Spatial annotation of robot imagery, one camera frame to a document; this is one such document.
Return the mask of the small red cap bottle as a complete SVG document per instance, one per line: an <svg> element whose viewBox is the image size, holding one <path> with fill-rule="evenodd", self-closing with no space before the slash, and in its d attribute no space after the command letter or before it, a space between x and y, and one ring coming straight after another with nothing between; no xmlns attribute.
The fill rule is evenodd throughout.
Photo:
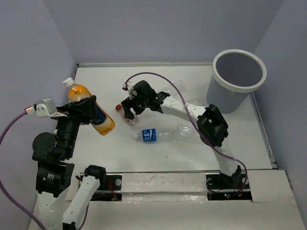
<svg viewBox="0 0 307 230"><path fill-rule="evenodd" d="M138 117L135 114L133 114L134 115L133 119L125 118L125 116L124 116L125 112L124 112L124 109L123 109L122 105L117 104L116 107L115 107L115 110L117 111L118 114L120 114L120 116L122 117L123 121L126 124L128 124L129 126L133 126L136 123L138 123L139 120L138 120Z"/></svg>

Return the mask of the orange juice bottle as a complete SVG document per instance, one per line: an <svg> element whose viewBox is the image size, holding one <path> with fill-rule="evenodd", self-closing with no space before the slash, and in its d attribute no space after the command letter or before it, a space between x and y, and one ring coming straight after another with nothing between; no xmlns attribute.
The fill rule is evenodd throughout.
<svg viewBox="0 0 307 230"><path fill-rule="evenodd" d="M92 96L89 90L80 84L76 84L72 78L63 82L68 90L68 99L71 103L80 103ZM94 129L102 136L107 135L114 127L113 119L96 103L96 119L92 122Z"/></svg>

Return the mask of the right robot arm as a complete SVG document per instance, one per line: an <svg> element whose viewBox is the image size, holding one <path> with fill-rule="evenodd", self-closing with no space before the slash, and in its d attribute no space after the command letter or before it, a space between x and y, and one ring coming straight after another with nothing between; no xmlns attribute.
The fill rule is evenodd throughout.
<svg viewBox="0 0 307 230"><path fill-rule="evenodd" d="M185 103L166 92L155 92L144 80L136 84L128 81L123 84L123 90L129 94L121 102L125 118L133 119L145 109L150 109L190 121L196 127L202 142L213 149L219 164L219 181L222 185L231 188L238 183L242 169L228 145L228 124L215 105L203 107Z"/></svg>

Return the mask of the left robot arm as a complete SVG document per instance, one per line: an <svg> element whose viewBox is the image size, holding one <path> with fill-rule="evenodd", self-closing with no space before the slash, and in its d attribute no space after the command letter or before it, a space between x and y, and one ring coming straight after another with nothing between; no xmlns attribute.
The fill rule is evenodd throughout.
<svg viewBox="0 0 307 230"><path fill-rule="evenodd" d="M82 99L57 107L52 98L35 104L37 117L57 121L56 132L43 132L33 141L32 159L38 163L36 191L39 202L39 220L45 230L80 230L85 222L88 205L94 193L106 185L106 169L89 165L81 179L81 186L65 208L74 164L66 161L73 156L81 125L96 118L96 97Z"/></svg>

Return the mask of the clear bottle near bin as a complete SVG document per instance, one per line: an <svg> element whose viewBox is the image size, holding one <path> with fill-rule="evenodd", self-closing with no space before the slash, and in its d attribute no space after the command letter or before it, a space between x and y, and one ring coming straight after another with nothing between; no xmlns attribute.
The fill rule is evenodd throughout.
<svg viewBox="0 0 307 230"><path fill-rule="evenodd" d="M194 98L188 101L189 104L195 105L195 106L201 106L201 107L207 107L208 104L205 99L203 98Z"/></svg>

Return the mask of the grey round bin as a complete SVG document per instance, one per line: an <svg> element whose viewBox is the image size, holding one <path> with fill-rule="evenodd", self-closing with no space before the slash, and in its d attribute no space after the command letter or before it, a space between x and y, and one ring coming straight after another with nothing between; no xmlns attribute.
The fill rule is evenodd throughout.
<svg viewBox="0 0 307 230"><path fill-rule="evenodd" d="M241 49L222 51L212 62L206 102L223 114L232 113L266 78L266 66L256 55Z"/></svg>

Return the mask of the blue label clear bottle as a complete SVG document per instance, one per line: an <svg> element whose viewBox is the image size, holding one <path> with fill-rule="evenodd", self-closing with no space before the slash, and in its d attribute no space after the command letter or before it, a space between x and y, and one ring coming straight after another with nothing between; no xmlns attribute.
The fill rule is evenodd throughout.
<svg viewBox="0 0 307 230"><path fill-rule="evenodd" d="M149 128L133 135L133 139L142 143L170 142L175 135L174 129Z"/></svg>

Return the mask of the crushed clear bottle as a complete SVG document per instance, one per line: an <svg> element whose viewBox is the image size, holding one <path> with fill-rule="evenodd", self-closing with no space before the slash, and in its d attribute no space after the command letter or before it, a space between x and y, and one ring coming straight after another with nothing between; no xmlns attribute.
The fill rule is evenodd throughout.
<svg viewBox="0 0 307 230"><path fill-rule="evenodd" d="M177 124L172 131L173 139L191 144L202 145L199 133L193 127Z"/></svg>

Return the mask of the clear bottle far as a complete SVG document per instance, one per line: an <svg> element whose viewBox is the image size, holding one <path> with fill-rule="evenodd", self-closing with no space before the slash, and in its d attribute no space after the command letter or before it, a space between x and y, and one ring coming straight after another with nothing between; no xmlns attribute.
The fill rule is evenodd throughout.
<svg viewBox="0 0 307 230"><path fill-rule="evenodd" d="M174 82L173 84L174 84L174 87L171 84L169 84L165 86L164 88L158 90L158 92L166 92L170 94L171 96L176 96L177 95L176 89L178 89L181 93L184 92L184 90L186 89L185 83L182 80L178 80Z"/></svg>

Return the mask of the white foam front panel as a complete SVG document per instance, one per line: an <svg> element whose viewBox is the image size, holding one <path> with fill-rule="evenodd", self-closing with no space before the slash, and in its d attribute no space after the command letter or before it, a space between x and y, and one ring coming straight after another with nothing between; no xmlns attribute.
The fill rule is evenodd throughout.
<svg viewBox="0 0 307 230"><path fill-rule="evenodd" d="M206 194L206 175L202 173L125 173L121 192L131 194Z"/></svg>

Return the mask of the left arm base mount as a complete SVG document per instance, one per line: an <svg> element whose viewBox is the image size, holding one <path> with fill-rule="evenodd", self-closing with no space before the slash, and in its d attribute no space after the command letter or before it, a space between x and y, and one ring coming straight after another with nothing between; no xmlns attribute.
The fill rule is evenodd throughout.
<svg viewBox="0 0 307 230"><path fill-rule="evenodd" d="M91 201L117 202L122 200L122 175L108 174L106 182L92 196Z"/></svg>

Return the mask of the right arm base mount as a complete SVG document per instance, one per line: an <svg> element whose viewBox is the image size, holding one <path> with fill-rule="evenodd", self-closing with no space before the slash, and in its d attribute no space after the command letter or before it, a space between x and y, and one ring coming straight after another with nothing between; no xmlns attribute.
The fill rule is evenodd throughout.
<svg viewBox="0 0 307 230"><path fill-rule="evenodd" d="M248 180L242 189L246 175L239 176L234 184L223 182L221 174L206 175L207 199L209 201L247 200L252 201L252 195Z"/></svg>

